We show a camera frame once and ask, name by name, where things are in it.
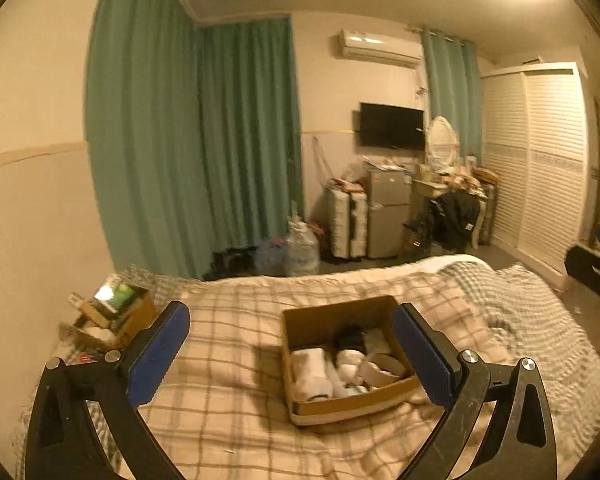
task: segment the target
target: cardboard box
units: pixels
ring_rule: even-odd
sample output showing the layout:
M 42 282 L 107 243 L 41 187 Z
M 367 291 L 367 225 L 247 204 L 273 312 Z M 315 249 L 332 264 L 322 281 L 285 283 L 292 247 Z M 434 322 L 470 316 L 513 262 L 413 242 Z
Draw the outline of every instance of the cardboard box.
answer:
M 380 412 L 404 402 L 411 390 L 419 386 L 413 367 L 396 341 L 391 318 L 398 303 L 392 296 L 368 298 L 325 306 L 295 308 L 282 313 L 282 365 L 286 404 L 296 426 L 327 424 L 356 416 Z M 290 353 L 299 348 L 323 347 L 334 352 L 336 335 L 346 327 L 381 328 L 393 357 L 407 369 L 407 377 L 368 394 L 343 399 L 297 402 L 292 397 L 293 371 Z
M 81 314 L 74 325 L 69 327 L 77 345 L 84 348 L 95 348 L 103 352 L 113 349 L 123 350 L 138 332 L 149 328 L 158 317 L 158 312 L 154 306 L 154 297 L 144 288 L 136 287 L 136 289 L 139 297 L 129 307 L 122 325 L 116 330 L 115 339 L 102 341 L 86 333 L 84 328 L 92 321 Z

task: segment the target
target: vanity table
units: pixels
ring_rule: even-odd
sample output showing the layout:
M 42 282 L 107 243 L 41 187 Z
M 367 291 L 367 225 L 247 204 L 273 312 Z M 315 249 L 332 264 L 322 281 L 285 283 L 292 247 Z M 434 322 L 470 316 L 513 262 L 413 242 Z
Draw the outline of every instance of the vanity table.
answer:
M 427 198 L 438 198 L 446 189 L 446 184 L 414 179 L 411 184 L 411 220 L 417 219 L 422 213 Z

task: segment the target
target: wall-mounted air conditioner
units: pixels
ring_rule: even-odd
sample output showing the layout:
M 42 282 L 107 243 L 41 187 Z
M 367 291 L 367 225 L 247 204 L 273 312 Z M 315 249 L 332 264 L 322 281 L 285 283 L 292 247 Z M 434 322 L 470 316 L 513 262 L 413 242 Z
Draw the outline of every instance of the wall-mounted air conditioner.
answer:
M 379 63 L 400 64 L 415 68 L 422 60 L 422 45 L 380 34 L 343 30 L 340 36 L 342 55 Z

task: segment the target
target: wardrobe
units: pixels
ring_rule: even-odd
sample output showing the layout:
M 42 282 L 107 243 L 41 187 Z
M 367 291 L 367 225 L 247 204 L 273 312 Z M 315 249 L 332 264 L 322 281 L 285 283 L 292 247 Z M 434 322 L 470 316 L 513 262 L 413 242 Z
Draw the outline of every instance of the wardrobe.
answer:
M 496 70 L 482 78 L 482 163 L 500 177 L 493 239 L 557 288 L 566 251 L 592 223 L 597 126 L 575 63 Z

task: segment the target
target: television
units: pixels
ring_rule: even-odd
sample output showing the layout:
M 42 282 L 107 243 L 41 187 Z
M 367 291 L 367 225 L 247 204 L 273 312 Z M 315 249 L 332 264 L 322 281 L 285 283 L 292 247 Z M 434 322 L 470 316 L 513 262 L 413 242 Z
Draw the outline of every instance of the television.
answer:
M 424 150 L 424 113 L 414 108 L 360 103 L 360 144 Z

